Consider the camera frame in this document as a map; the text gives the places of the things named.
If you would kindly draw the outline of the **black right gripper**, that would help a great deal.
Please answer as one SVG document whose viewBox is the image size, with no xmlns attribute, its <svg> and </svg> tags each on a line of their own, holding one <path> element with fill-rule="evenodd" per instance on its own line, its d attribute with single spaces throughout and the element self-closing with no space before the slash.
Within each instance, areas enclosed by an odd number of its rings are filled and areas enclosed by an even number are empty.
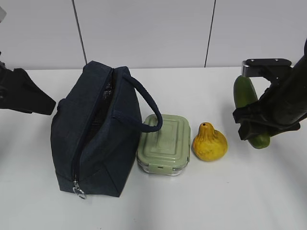
<svg viewBox="0 0 307 230">
<path fill-rule="evenodd" d="M 266 134 L 269 137 L 284 132 L 300 129 L 300 115 L 297 102 L 297 85 L 300 77 L 296 70 L 280 78 L 272 75 L 264 77 L 270 81 L 270 87 L 260 97 L 260 102 L 254 102 L 233 112 L 235 123 L 241 123 L 238 130 L 241 140 L 252 139 Z M 266 119 L 266 124 L 258 124 Z"/>
</svg>

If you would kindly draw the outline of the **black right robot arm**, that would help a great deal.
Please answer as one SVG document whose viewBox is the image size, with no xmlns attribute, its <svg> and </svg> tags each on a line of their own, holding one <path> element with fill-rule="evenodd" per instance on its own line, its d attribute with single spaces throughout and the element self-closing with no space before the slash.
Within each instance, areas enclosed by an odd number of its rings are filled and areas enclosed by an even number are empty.
<svg viewBox="0 0 307 230">
<path fill-rule="evenodd" d="M 241 140 L 297 131 L 307 117 L 307 56 L 292 65 L 284 58 L 247 59 L 234 83 Z"/>
</svg>

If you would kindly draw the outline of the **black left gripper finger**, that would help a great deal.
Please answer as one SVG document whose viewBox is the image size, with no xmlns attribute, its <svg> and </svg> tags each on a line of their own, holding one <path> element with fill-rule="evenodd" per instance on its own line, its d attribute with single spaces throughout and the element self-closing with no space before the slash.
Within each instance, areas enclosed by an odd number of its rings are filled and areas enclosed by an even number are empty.
<svg viewBox="0 0 307 230">
<path fill-rule="evenodd" d="M 24 69 L 0 70 L 0 107 L 22 113 L 51 115 L 56 102 L 43 92 Z"/>
</svg>

